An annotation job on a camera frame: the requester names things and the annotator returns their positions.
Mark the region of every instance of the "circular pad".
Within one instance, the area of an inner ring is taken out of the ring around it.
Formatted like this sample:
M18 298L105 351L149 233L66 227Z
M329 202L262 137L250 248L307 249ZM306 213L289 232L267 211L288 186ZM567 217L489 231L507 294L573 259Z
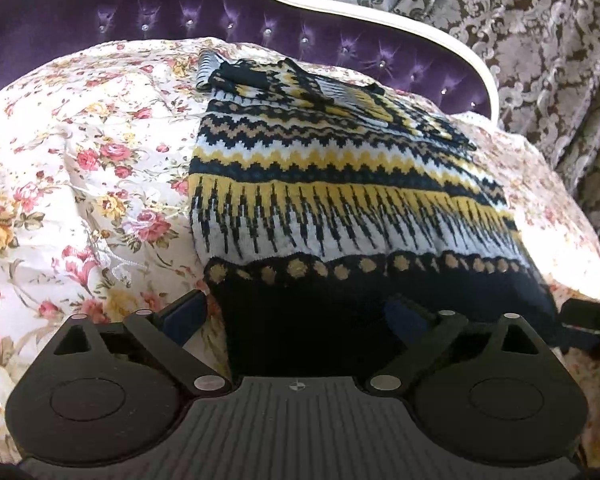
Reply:
M535 386L511 378L481 381L469 392L469 400L483 415L500 420L529 418L544 404L542 393Z
M125 391L113 381L76 379L55 389L51 408L67 420L87 422L115 413L125 397Z
M176 419L180 395L169 378L90 354L39 366L11 395L7 424L29 456L69 466L112 462L147 449Z
M493 465L533 465L570 452L587 402L568 372L552 373L551 362L531 359L526 366L480 361L443 368L416 388L425 434L456 455Z

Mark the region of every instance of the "ribbed surface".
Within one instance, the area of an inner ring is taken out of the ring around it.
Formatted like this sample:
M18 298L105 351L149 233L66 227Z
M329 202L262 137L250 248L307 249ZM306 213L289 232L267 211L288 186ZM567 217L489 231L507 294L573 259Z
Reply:
M142 456L104 468L27 460L39 480L567 480L567 459L500 469L455 457L418 430L401 402L349 378L247 378L194 403L180 427Z

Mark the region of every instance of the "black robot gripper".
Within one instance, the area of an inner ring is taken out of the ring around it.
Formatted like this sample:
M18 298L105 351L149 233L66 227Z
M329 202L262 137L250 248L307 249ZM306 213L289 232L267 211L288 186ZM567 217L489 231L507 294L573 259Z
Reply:
M98 326L73 316L7 404L18 468L37 480L576 476L586 399L531 326L451 311L429 322L363 383L231 385L151 311Z

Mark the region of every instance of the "white curved frame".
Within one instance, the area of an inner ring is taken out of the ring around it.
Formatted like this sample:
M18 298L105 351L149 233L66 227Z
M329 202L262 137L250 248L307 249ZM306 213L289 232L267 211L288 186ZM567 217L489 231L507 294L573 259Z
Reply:
M471 67L478 73L482 79L487 94L489 96L489 104L491 105L491 122L498 124L498 114L500 111L500 102L498 99L498 87L491 75L490 70L480 57L461 41L451 37L446 32L438 30L425 23L416 22L399 14L385 12L384 10L370 9L345 2L337 2L335 0L277 0L293 7L301 9L316 10L318 12L326 12L328 14L338 14L340 16L349 16L366 22L380 23L388 27L398 28L410 34L415 34L433 41L438 45L452 51L462 57Z

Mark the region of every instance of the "purple tufted headboard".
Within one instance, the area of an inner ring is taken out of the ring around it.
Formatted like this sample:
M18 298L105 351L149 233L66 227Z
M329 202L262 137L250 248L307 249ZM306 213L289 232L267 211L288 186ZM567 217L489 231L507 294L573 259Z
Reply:
M464 44L396 14L331 0L0 0L0 88L105 41L205 36L345 66L444 112L497 119L494 79Z

